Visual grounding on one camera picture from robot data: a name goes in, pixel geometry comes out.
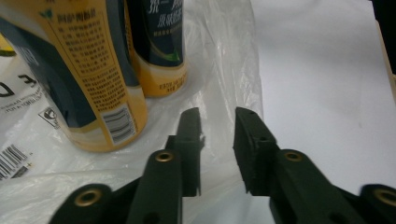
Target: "white plastic bag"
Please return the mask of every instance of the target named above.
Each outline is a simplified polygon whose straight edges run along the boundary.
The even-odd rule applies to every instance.
[[[168,135],[175,134],[180,113],[196,106],[205,136],[202,196],[184,200],[184,223],[197,223],[194,220],[210,204],[242,189],[233,154],[234,110],[242,106],[262,115],[251,4],[249,0],[185,0],[184,7],[188,80],[170,96],[147,99],[147,126],[127,147],[111,153],[74,147],[56,129],[56,123],[39,116],[48,108],[44,98],[12,118],[0,115],[1,149],[13,145],[29,158],[22,177],[0,181],[1,223],[45,223],[78,187],[105,183],[114,190],[139,177],[149,155],[163,148]],[[18,59],[3,60],[2,64],[29,73]],[[6,132],[5,119],[9,122]]]

